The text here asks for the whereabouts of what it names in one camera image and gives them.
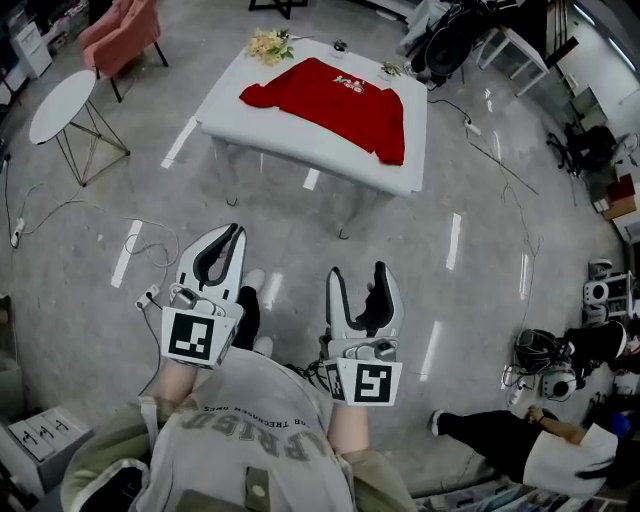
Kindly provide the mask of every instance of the white robot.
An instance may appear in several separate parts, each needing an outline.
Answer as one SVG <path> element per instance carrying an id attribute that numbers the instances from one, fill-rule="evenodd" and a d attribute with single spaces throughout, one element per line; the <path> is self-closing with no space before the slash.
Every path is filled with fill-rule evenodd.
<path id="1" fill-rule="evenodd" d="M 221 226 L 191 244 L 180 257 L 170 306 L 162 314 L 162 355 L 183 364 L 215 368 L 244 315 L 236 303 L 247 236 L 237 224 Z M 344 280 L 337 268 L 327 278 L 327 323 L 320 361 L 334 400 L 354 405 L 393 405 L 402 370 L 397 336 L 404 319 L 398 285 L 386 265 L 376 263 L 365 311 L 349 314 Z"/>

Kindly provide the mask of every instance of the shiny floor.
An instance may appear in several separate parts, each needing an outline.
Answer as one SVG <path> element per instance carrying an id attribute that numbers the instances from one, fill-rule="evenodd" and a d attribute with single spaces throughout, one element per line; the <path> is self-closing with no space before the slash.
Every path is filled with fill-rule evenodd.
<path id="1" fill-rule="evenodd" d="M 471 450 L 453 440 L 433 438 L 426 430 L 430 414 L 441 407 L 459 413 L 505 408 L 501 374 L 513 336 L 522 325 L 557 334 L 577 326 L 587 261 L 605 256 L 621 264 L 620 242 L 594 212 L 584 185 L 557 169 L 545 145 L 547 132 L 557 126 L 534 96 L 516 98 L 514 84 L 499 71 L 516 65 L 508 52 L 485 71 L 470 61 L 464 84 L 457 74 L 429 95 L 467 111 L 484 140 L 467 137 L 462 114 L 450 105 L 430 105 L 422 192 L 395 199 L 348 241 L 337 238 L 354 197 L 346 182 L 321 175 L 308 190 L 303 188 L 307 169 L 238 152 L 243 198 L 232 208 L 212 171 L 210 144 L 198 129 L 175 162 L 162 167 L 255 27 L 289 26 L 323 42 L 340 37 L 356 53 L 402 62 L 395 47 L 403 24 L 371 8 L 312 0 L 285 23 L 272 11 L 249 13 L 245 4 L 161 2 L 160 44 L 170 67 L 163 68 L 150 49 L 119 79 L 122 104 L 105 81 L 92 97 L 132 155 L 78 197 L 113 213 L 74 204 L 25 237 L 17 251 L 1 245 L 0 287 L 15 300 L 19 359 L 31 402 L 62 403 L 95 423 L 134 397 L 155 369 L 156 346 L 134 301 L 163 271 L 144 255 L 135 256 L 122 286 L 111 286 L 131 226 L 121 216 L 165 224 L 182 248 L 213 227 L 238 222 L 249 237 L 246 268 L 269 274 L 261 334 L 275 339 L 280 361 L 306 366 L 317 357 L 317 338 L 325 328 L 324 281 L 332 266 L 342 270 L 354 309 L 363 305 L 374 263 L 382 260 L 393 270 L 406 307 L 399 353 L 405 368 L 395 407 L 372 411 L 373 442 L 414 493 L 462 485 L 475 478 L 480 457 L 470 458 Z M 77 45 L 67 47 L 28 87 L 3 128 L 13 153 L 8 185 L 13 218 L 38 183 L 46 183 L 57 200 L 77 190 L 55 143 L 32 146 L 28 129 L 46 94 L 82 67 Z M 499 155 L 536 193 L 469 142 Z M 27 229 L 55 206 L 47 187 L 28 199 Z M 4 215 L 0 224 L 4 232 Z M 145 225 L 141 235 L 174 251 L 171 236 L 161 229 Z M 162 259 L 161 252 L 154 256 Z M 150 309 L 149 316 L 159 332 L 159 312 Z M 591 393 L 606 389 L 610 377 L 598 370 L 587 389 L 568 402 L 544 405 L 578 421 Z M 534 400 L 523 398 L 517 411 Z"/>

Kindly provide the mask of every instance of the pink armchair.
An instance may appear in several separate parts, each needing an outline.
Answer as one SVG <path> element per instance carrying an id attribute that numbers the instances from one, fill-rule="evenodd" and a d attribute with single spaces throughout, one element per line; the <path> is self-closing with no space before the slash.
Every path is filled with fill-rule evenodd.
<path id="1" fill-rule="evenodd" d="M 169 67 L 158 46 L 160 25 L 155 0 L 114 0 L 96 23 L 80 34 L 85 64 L 111 79 L 118 103 L 122 97 L 113 77 L 124 65 L 153 44 Z"/>

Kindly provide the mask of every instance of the office chair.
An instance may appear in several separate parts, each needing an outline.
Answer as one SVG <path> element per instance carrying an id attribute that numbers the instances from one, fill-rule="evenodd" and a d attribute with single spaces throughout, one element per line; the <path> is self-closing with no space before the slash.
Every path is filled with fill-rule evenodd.
<path id="1" fill-rule="evenodd" d="M 600 171 L 613 158 L 616 139 L 606 126 L 594 126 L 574 135 L 567 125 L 565 135 L 566 144 L 560 142 L 555 133 L 550 133 L 547 139 L 547 146 L 553 146 L 560 153 L 558 169 L 566 165 L 567 172 L 579 176 L 582 171 Z"/>

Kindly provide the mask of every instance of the hand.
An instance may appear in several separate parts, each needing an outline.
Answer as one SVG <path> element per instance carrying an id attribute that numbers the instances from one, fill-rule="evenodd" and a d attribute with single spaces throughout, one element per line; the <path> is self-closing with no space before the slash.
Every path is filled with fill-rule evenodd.
<path id="1" fill-rule="evenodd" d="M 544 413 L 535 405 L 529 407 L 528 412 L 529 420 L 532 422 L 539 423 L 542 418 L 544 418 Z"/>

